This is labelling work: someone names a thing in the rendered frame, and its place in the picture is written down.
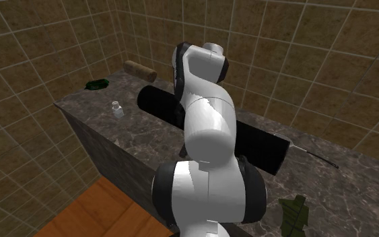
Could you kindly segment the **small white bottle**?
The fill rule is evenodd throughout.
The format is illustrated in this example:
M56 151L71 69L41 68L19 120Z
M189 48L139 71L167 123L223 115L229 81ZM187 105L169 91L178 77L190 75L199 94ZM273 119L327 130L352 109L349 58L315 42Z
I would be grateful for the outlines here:
M120 119L121 117L125 115L123 112L123 108L119 105L118 101L112 102L112 113L118 119Z

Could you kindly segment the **large black cylinder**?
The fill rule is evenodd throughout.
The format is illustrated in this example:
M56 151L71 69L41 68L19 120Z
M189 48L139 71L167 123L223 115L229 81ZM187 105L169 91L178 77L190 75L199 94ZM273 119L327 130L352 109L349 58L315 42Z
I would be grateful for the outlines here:
M137 97L140 109L184 129L185 111L174 94L153 86L145 86ZM235 155L245 156L257 168L276 175L289 149L289 142L270 133L236 121Z

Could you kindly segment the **brown cork cylinder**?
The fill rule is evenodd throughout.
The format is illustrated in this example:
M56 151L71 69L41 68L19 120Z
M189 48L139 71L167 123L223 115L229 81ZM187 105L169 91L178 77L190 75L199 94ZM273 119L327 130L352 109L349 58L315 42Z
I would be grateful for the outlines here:
M134 61L125 61L123 63L123 69L126 73L138 77L139 79L148 81L150 83L154 82L157 78L156 71L144 65L138 64Z

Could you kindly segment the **dark green crumpled object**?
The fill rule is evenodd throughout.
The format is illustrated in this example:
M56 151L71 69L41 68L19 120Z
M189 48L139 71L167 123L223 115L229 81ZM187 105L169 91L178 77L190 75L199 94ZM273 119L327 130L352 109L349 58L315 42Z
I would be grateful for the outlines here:
M86 83L86 90L101 90L109 86L109 81L107 79L92 80Z

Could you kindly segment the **green leaf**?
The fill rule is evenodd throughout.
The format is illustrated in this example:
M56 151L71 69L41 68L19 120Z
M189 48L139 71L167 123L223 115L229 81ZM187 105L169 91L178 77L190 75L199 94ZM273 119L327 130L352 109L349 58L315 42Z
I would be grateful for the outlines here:
M304 226L308 226L309 207L306 198L296 195L294 199L278 199L283 210L280 225L281 237L306 237Z

